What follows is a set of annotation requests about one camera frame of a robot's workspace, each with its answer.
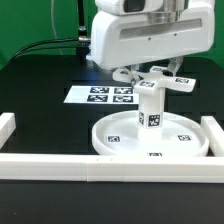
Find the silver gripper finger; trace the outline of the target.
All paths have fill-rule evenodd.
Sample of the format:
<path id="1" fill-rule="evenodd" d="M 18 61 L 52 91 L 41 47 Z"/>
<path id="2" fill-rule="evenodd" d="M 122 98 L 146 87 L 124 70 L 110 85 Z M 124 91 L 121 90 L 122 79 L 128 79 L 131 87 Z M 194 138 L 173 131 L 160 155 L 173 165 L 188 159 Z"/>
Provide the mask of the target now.
<path id="1" fill-rule="evenodd" d="M 182 56 L 171 58 L 169 60 L 168 66 L 167 66 L 167 74 L 171 75 L 171 76 L 176 76 L 176 73 L 178 72 L 182 63 L 183 63 L 183 57 Z"/>
<path id="2" fill-rule="evenodd" d="M 139 80 L 138 75 L 139 66 L 138 65 L 131 65 L 130 66 L 130 74 L 131 74 L 131 81 L 130 84 L 134 86 Z"/>

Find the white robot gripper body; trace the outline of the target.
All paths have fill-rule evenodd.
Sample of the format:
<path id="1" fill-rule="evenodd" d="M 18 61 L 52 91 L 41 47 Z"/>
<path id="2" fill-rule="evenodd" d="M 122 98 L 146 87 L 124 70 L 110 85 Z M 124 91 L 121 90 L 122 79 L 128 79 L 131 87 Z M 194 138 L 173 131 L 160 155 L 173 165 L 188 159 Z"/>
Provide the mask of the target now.
<path id="1" fill-rule="evenodd" d="M 91 56 L 104 69 L 205 52 L 214 42 L 215 0 L 164 0 L 157 11 L 95 15 Z"/>

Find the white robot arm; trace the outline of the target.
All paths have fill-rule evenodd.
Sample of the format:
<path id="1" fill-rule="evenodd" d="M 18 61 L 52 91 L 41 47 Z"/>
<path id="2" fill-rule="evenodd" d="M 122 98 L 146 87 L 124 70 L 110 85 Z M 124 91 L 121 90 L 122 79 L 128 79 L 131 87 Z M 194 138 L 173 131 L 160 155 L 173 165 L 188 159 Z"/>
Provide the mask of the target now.
<path id="1" fill-rule="evenodd" d="M 103 69 L 165 60 L 176 74 L 183 57 L 214 42 L 215 0 L 95 0 L 91 58 Z"/>

